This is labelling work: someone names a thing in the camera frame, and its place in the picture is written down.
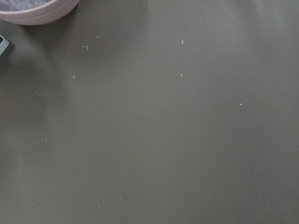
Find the pink bowl with ice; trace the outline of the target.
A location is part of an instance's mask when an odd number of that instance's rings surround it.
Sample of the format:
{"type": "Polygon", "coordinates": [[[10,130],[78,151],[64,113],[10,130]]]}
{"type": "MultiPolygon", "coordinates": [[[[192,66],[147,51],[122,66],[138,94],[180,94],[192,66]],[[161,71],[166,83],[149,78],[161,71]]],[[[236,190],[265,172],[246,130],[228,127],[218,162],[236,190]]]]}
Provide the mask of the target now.
{"type": "Polygon", "coordinates": [[[51,0],[32,9],[16,12],[0,12],[2,21],[18,25],[43,25],[57,21],[71,12],[80,0],[51,0]]]}

